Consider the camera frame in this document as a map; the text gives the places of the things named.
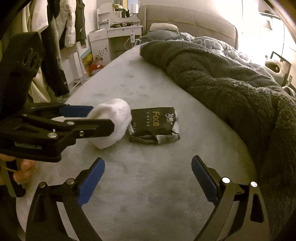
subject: gray bed sheet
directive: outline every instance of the gray bed sheet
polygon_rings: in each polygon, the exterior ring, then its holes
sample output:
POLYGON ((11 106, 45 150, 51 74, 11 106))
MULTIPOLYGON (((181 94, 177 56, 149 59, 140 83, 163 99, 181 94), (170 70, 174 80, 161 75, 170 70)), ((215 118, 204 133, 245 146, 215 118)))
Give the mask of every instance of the gray bed sheet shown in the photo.
MULTIPOLYGON (((104 241, 192 241, 214 209, 191 171, 195 155, 234 182, 256 181, 253 161, 239 136, 162 70, 146 63, 139 46, 112 61, 67 103, 95 106, 113 98, 124 99, 132 109, 174 107, 181 139, 145 145, 130 143, 124 136, 103 150, 82 139, 65 149, 59 163, 39 162, 26 196, 17 199, 24 230, 39 182, 55 185, 75 178, 99 156, 106 170, 83 210, 104 241)), ((77 239, 59 207, 69 236, 77 239)))

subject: headboard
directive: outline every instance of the headboard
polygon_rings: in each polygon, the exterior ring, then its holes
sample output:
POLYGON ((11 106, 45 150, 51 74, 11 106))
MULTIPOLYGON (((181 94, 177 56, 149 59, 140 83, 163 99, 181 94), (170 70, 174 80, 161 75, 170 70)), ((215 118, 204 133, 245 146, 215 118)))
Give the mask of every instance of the headboard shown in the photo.
POLYGON ((179 32, 195 37, 212 37, 238 48, 236 27, 219 15, 213 16, 181 7, 143 5, 137 16, 144 26, 143 35, 149 31, 152 23, 172 23, 179 28, 179 32))

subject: dark plush blanket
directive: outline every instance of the dark plush blanket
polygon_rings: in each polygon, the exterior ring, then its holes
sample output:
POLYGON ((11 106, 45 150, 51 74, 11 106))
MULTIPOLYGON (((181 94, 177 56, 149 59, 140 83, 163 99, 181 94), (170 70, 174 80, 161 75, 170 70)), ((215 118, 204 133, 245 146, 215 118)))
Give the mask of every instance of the dark plush blanket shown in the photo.
POLYGON ((141 56, 225 121, 247 145, 274 239, 295 208, 296 103, 273 79, 205 47, 153 41, 141 56))

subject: white pillow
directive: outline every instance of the white pillow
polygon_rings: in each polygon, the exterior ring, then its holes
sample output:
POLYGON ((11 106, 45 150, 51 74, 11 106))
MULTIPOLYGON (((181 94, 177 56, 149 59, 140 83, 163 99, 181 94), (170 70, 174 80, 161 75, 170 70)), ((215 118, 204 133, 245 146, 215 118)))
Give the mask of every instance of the white pillow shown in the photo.
POLYGON ((178 31, 179 29, 176 25, 173 25, 171 23, 153 23, 151 24, 149 31, 155 31, 155 30, 178 31))

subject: blue gripper pad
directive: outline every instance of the blue gripper pad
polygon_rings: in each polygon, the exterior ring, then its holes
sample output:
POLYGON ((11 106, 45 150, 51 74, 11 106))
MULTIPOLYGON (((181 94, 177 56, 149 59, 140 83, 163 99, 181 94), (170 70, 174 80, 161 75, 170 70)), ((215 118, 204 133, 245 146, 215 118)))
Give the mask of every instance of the blue gripper pad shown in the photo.
POLYGON ((66 105, 60 108, 59 113, 64 117, 83 118, 87 117, 93 108, 93 106, 66 105))
POLYGON ((208 168, 199 156, 192 158, 191 169, 198 180, 207 200, 217 205, 219 202, 218 186, 208 171, 214 170, 208 168))
POLYGON ((89 202, 96 186, 104 174, 104 171, 105 161, 99 157, 90 167, 90 172, 78 189, 77 203, 80 207, 89 202))

